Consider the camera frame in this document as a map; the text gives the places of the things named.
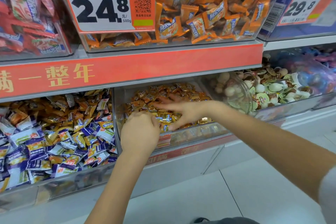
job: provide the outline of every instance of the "yellow chinese characters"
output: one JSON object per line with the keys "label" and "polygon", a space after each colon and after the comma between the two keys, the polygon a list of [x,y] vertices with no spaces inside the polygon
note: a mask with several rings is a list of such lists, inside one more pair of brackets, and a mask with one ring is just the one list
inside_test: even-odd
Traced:
{"label": "yellow chinese characters", "polygon": [[10,73],[7,73],[6,70],[2,70],[0,73],[0,90],[4,90],[6,92],[13,92],[14,87],[12,80],[10,78]]}
{"label": "yellow chinese characters", "polygon": [[65,80],[65,78],[69,78],[69,75],[67,74],[68,67],[51,66],[50,68],[46,68],[45,70],[47,72],[47,78],[48,80],[50,80],[49,87],[69,85],[69,83],[64,83],[68,81],[68,80]]}
{"label": "yellow chinese characters", "polygon": [[76,73],[76,77],[74,77],[74,79],[84,78],[84,82],[89,82],[89,77],[94,77],[94,75],[89,75],[89,71],[92,71],[91,69],[88,69],[89,66],[93,65],[81,65],[81,63],[77,63],[73,71]]}

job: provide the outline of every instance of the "white tiled floor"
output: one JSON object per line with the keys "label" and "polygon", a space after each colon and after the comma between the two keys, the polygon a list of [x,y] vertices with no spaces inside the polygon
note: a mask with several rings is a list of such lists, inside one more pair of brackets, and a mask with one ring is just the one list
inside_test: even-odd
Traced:
{"label": "white tiled floor", "polygon": [[[309,140],[336,153],[336,133]],[[102,189],[86,191],[96,195],[94,200],[85,201],[85,194],[78,193],[23,209],[21,216],[0,215],[0,223],[24,218],[31,224],[83,224]],[[83,211],[73,212],[73,204],[83,205]],[[197,217],[218,220],[241,215],[261,224],[325,224],[319,205],[260,157],[133,198],[124,223],[189,224]]]}

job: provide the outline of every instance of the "right hand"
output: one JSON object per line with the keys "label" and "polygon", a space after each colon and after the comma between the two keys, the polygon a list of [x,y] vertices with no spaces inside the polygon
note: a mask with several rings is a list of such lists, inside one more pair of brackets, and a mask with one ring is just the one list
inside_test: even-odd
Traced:
{"label": "right hand", "polygon": [[154,107],[174,111],[177,113],[181,113],[182,116],[176,122],[169,125],[169,130],[176,130],[179,127],[192,123],[196,120],[202,119],[207,116],[208,105],[212,101],[201,101],[201,102],[189,102],[189,101],[181,101],[175,94],[168,95],[171,100],[166,100],[166,103],[158,104],[155,103]]}

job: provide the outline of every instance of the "barcode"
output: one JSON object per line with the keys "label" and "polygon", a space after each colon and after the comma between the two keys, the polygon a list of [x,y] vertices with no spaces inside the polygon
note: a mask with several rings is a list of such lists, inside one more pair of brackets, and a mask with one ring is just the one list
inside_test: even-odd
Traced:
{"label": "barcode", "polygon": [[300,22],[300,21],[304,21],[304,20],[306,20],[305,17],[301,17],[301,18],[291,18],[291,19],[282,18],[281,23]]}
{"label": "barcode", "polygon": [[286,5],[275,3],[269,12],[262,29],[272,32],[285,8]]}
{"label": "barcode", "polygon": [[135,0],[134,3],[136,13],[152,12],[152,0]]}

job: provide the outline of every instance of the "left hand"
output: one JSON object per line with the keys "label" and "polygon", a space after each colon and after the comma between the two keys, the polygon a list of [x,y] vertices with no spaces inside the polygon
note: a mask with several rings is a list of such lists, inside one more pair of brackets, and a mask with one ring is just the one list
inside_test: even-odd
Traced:
{"label": "left hand", "polygon": [[121,147],[132,155],[143,154],[148,158],[156,148],[160,126],[154,115],[141,111],[133,112],[121,129]]}

